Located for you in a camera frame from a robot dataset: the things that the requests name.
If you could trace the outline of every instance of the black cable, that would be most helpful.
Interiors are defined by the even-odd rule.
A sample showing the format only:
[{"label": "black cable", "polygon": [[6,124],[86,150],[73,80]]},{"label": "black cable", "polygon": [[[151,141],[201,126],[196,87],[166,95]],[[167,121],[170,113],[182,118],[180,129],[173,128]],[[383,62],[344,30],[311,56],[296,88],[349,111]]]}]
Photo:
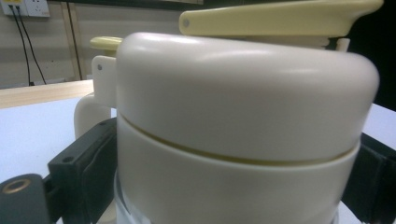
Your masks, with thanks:
[{"label": "black cable", "polygon": [[29,41],[30,49],[32,50],[33,59],[35,59],[35,65],[37,65],[38,71],[40,72],[41,78],[43,78],[44,84],[47,85],[46,79],[44,79],[43,72],[41,71],[41,68],[38,65],[37,59],[35,58],[35,51],[33,50],[32,42],[30,41],[30,37],[29,37],[29,35],[28,35],[27,31],[26,31],[26,28],[24,26],[24,23],[23,23],[23,20],[22,20],[22,16],[21,16],[20,7],[16,6],[16,9],[18,10],[18,16],[20,17],[21,24],[22,24],[22,27],[23,27],[23,31],[26,33],[27,40]]},{"label": "black cable", "polygon": [[8,5],[8,6],[9,6],[9,8],[12,11],[12,15],[14,15],[14,20],[17,23],[18,30],[20,31],[21,40],[22,40],[22,44],[23,44],[23,51],[25,53],[25,59],[26,59],[26,65],[27,65],[28,85],[30,86],[30,67],[29,67],[29,60],[27,58],[26,45],[24,44],[24,39],[23,39],[23,35],[22,35],[20,24],[18,23],[17,15],[15,15],[15,12],[14,12],[14,6],[11,6],[11,5]]}]

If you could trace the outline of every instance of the transparent plastic base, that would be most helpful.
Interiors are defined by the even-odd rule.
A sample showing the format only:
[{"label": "transparent plastic base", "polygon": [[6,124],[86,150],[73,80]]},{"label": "transparent plastic base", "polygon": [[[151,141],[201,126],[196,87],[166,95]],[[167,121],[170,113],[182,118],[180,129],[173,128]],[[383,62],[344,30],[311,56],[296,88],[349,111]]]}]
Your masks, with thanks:
[{"label": "transparent plastic base", "polygon": [[[131,203],[128,203],[129,205],[131,205],[131,208],[127,208],[125,202],[125,200],[127,199],[123,195],[122,189],[120,187],[120,181],[117,175],[114,180],[114,187],[114,198],[117,208],[117,224],[154,224]],[[334,219],[329,224],[339,224],[338,219],[338,213],[336,213]]]}]

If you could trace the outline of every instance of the electrical outlet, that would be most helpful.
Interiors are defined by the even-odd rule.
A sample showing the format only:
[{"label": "electrical outlet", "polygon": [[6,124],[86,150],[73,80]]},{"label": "electrical outlet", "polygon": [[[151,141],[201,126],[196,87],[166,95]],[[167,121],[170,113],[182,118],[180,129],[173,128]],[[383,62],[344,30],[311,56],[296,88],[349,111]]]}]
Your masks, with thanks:
[{"label": "electrical outlet", "polygon": [[18,10],[16,7],[20,8],[21,16],[28,16],[26,5],[23,0],[1,0],[1,6],[3,8],[4,14],[8,16],[12,16],[12,9],[9,6],[13,6],[13,10],[15,15],[18,16]]},{"label": "electrical outlet", "polygon": [[24,0],[27,14],[30,17],[49,17],[49,5],[47,0]]}]

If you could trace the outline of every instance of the beige plastic part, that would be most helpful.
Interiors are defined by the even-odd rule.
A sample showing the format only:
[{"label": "beige plastic part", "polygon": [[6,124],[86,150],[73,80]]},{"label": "beige plastic part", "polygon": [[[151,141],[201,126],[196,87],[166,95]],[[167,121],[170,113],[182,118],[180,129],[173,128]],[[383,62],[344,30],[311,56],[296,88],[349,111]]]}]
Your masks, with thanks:
[{"label": "beige plastic part", "polygon": [[121,43],[122,38],[112,36],[97,36],[91,39],[91,47],[93,49],[102,49],[105,51],[105,56],[115,57],[117,48]]},{"label": "beige plastic part", "polygon": [[179,29],[183,35],[336,37],[347,35],[355,20],[382,4],[383,0],[319,0],[186,11]]}]

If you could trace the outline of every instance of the white table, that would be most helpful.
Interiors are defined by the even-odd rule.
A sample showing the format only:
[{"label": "white table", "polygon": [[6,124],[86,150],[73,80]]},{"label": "white table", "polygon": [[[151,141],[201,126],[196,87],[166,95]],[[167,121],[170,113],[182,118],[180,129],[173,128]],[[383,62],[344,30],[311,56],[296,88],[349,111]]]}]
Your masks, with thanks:
[{"label": "white table", "polygon": [[[92,91],[92,83],[67,84],[63,91],[68,93],[53,86],[40,88],[39,94],[37,88],[0,91],[0,108],[7,107],[0,109],[0,182],[16,175],[48,175],[47,163],[75,140],[74,109],[80,97]],[[12,104],[15,94],[18,106]],[[373,105],[364,132],[396,149],[396,112]],[[343,204],[339,212],[340,224],[360,224]]]}]

